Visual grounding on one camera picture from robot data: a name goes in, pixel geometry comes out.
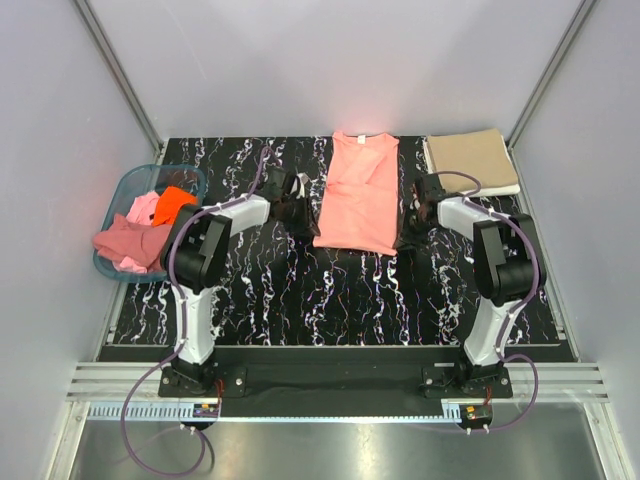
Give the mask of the salmon pink t shirt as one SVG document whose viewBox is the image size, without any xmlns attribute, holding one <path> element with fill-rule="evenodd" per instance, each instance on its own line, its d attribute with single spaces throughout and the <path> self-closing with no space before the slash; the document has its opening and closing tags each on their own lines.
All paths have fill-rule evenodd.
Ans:
<svg viewBox="0 0 640 480">
<path fill-rule="evenodd" d="M 320 234 L 313 245 L 396 255 L 399 140 L 387 133 L 348 136 L 336 131 L 332 143 Z"/>
</svg>

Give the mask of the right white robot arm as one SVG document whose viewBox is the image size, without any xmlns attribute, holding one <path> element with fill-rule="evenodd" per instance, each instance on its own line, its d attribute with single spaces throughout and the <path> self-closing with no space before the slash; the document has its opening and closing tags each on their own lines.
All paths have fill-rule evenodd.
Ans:
<svg viewBox="0 0 640 480">
<path fill-rule="evenodd" d="M 428 398 L 511 396 L 505 348 L 507 335 L 546 281 L 546 266 L 534 220 L 506 215 L 474 202 L 469 194 L 448 193 L 440 182 L 455 171 L 414 180 L 396 241 L 398 250 L 427 244 L 441 227 L 472 244 L 473 271 L 480 295 L 471 333 L 451 367 L 424 373 Z"/>
</svg>

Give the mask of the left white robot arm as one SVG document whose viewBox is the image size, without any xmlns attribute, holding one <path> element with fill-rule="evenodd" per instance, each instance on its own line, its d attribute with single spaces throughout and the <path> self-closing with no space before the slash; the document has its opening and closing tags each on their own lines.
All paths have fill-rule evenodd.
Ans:
<svg viewBox="0 0 640 480">
<path fill-rule="evenodd" d="M 210 333 L 214 287 L 225 271 L 232 237 L 271 221 L 292 235 L 320 234 L 309 198 L 310 179 L 269 167 L 248 193 L 215 206 L 185 205 L 178 211 L 161 254 L 176 303 L 177 339 L 161 362 L 162 385 L 196 396 L 222 386 L 216 377 Z"/>
</svg>

